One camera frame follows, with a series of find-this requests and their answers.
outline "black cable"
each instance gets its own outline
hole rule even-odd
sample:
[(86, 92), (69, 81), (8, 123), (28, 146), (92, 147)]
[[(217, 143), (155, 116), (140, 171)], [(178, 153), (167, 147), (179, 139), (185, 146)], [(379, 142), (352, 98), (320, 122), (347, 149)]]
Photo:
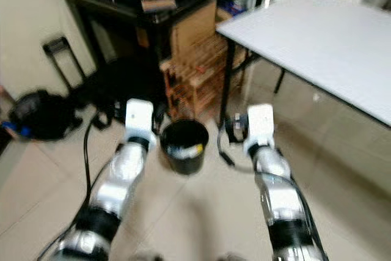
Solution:
[(241, 173), (254, 174), (254, 175), (256, 175), (256, 174), (268, 175), (270, 177), (278, 178), (279, 180), (287, 182), (291, 186), (293, 186), (293, 188), (296, 190), (296, 192), (299, 195), (299, 198), (300, 198), (300, 200), (301, 200), (301, 202), (303, 204), (305, 221), (306, 221), (306, 223), (307, 223), (307, 225), (309, 227), (309, 231), (311, 232), (312, 239), (315, 242), (315, 244), (318, 247), (318, 249), (320, 250), (323, 260), (324, 261), (328, 261), (329, 258), (328, 258), (327, 254), (326, 254), (326, 252), (325, 252), (325, 250), (323, 248), (323, 245), (322, 245), (322, 242), (321, 242), (321, 239), (320, 239), (320, 236), (319, 236), (318, 229), (316, 228), (316, 224), (315, 224), (315, 221), (314, 221), (312, 213), (311, 213), (311, 209), (310, 209), (310, 207), (308, 205), (308, 202), (305, 199), (305, 197), (304, 197), (300, 187), (296, 183), (296, 180), (292, 176), (291, 176), (291, 178), (286, 178), (286, 177), (282, 177), (282, 176), (279, 176), (279, 175), (276, 175), (276, 174), (270, 174), (269, 172), (257, 172), (254, 169), (237, 166), (235, 164), (235, 162), (228, 156), (228, 154), (226, 154), (223, 151), (223, 149), (221, 147), (221, 136), (222, 136), (222, 132), (223, 132), (224, 128), (225, 128), (225, 123), (223, 123), (221, 125), (221, 127), (219, 129), (219, 133), (217, 135), (217, 149), (219, 151), (220, 156), (223, 157), (223, 159), (225, 160), (227, 165), (229, 167), (231, 167), (232, 169), (234, 169), (234, 170), (236, 170), (238, 172), (241, 172)]
[(69, 231), (75, 225), (76, 220), (78, 219), (78, 216), (82, 212), (83, 208), (85, 208), (88, 205), (88, 203), (89, 203), (90, 196), (91, 196), (91, 190), (92, 190), (93, 186), (95, 185), (96, 181), (98, 180), (98, 178), (101, 175), (101, 173), (103, 172), (103, 170), (106, 169), (107, 165), (110, 162), (110, 161), (108, 161), (103, 166), (103, 168), (98, 173), (97, 177), (95, 178), (95, 180), (93, 181), (93, 183), (91, 185), (90, 164), (89, 164), (89, 157), (88, 157), (88, 137), (89, 137), (89, 134), (90, 134), (91, 126), (92, 126), (94, 120), (98, 116), (99, 116), (99, 112), (97, 111), (93, 115), (93, 117), (91, 118), (91, 120), (90, 120), (90, 122), (89, 122), (89, 124), (87, 126), (86, 133), (84, 134), (83, 153), (84, 153), (84, 167), (85, 167), (85, 170), (86, 170), (86, 185), (87, 185), (86, 196), (85, 196), (85, 198), (83, 200), (83, 203), (81, 204), (80, 209), (78, 210), (76, 216), (73, 218), (71, 224), (66, 229), (64, 229), (53, 241), (51, 241), (50, 243), (48, 243), (45, 246), (45, 248), (41, 251), (41, 253), (37, 257), (37, 261), (40, 261), (42, 259), (42, 257), (49, 251), (49, 249), (52, 247), (52, 245), (54, 245), (57, 241), (61, 240), (67, 233), (69, 233)]

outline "tiled floor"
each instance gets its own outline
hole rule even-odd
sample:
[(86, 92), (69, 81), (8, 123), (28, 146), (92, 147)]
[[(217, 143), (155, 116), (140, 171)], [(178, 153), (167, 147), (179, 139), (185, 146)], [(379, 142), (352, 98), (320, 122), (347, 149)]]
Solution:
[[(391, 176), (388, 130), (290, 76), (273, 96), (278, 70), (268, 64), (252, 76), (249, 90), (233, 97), (230, 108), (274, 104), (276, 141), (307, 196), (330, 260), (390, 260), (391, 200), (384, 192)], [(85, 121), (92, 113), (89, 108), (82, 114)], [(216, 124), (206, 125), (210, 143), (197, 175), (174, 174), (159, 147), (150, 152), (111, 260), (130, 260), (143, 251), (172, 261), (216, 260), (228, 252), (271, 260), (254, 178), (224, 165)], [(33, 260), (72, 219), (85, 193), (84, 130), (57, 143), (13, 142), (0, 157), (0, 260)], [(92, 131), (92, 175), (122, 135), (119, 124)], [(232, 152), (240, 164), (249, 164), (240, 149)], [(382, 189), (370, 184), (378, 180)]]

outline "black bucket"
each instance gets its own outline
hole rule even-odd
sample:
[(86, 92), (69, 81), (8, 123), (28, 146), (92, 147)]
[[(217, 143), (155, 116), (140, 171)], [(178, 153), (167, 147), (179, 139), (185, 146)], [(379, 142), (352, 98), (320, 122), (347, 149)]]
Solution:
[(161, 134), (160, 145), (171, 168), (179, 174), (191, 175), (203, 164), (209, 134), (202, 123), (181, 119), (170, 124)]

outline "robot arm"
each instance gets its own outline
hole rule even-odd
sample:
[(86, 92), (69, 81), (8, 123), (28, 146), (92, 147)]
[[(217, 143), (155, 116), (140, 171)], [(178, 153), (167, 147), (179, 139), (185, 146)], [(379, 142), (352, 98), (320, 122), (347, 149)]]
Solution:
[[(240, 142), (234, 133), (242, 132), (244, 152), (253, 162), (255, 182), (273, 248), (275, 261), (325, 261), (310, 209), (291, 176), (288, 161), (274, 144), (274, 121), (271, 105), (250, 106), (248, 116), (236, 116), (231, 125), (230, 141)], [(221, 150), (228, 165), (232, 159)]]
[(108, 260), (111, 242), (142, 178), (147, 152), (156, 145), (152, 113), (150, 102), (128, 102), (123, 147), (99, 175), (87, 205), (46, 260)]

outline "black bag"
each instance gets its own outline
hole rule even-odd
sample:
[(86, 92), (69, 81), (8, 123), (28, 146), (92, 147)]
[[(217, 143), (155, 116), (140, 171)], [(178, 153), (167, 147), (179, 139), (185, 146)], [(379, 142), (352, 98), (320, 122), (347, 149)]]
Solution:
[(69, 100), (50, 95), (45, 90), (21, 97), (10, 111), (9, 118), (16, 130), (28, 128), (29, 138), (38, 140), (56, 140), (74, 130), (82, 123), (75, 116), (75, 107)]

